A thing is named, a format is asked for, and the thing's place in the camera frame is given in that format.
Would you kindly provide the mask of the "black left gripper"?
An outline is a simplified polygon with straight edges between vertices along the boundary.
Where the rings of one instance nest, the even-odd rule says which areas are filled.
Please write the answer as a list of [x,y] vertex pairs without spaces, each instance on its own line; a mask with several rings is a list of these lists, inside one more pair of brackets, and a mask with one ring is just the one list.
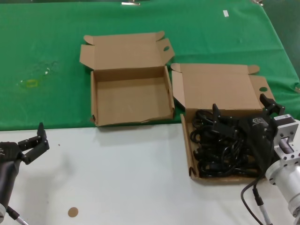
[[0,143],[0,164],[23,161],[29,165],[49,148],[44,125],[40,122],[35,137],[20,141],[18,144],[15,142]]

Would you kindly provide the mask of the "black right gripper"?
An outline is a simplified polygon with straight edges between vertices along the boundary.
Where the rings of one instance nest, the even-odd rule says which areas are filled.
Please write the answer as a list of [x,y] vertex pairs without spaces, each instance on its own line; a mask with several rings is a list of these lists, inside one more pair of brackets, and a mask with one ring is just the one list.
[[[285,107],[276,103],[272,98],[260,95],[260,102],[264,106],[264,114],[271,116],[273,113],[283,115]],[[238,137],[238,126],[246,135],[247,146],[253,153],[256,163],[260,169],[268,169],[274,157],[274,144],[271,140],[269,124],[262,115],[240,114],[239,118],[222,116],[216,104],[212,105],[212,130],[226,137],[236,139]]]

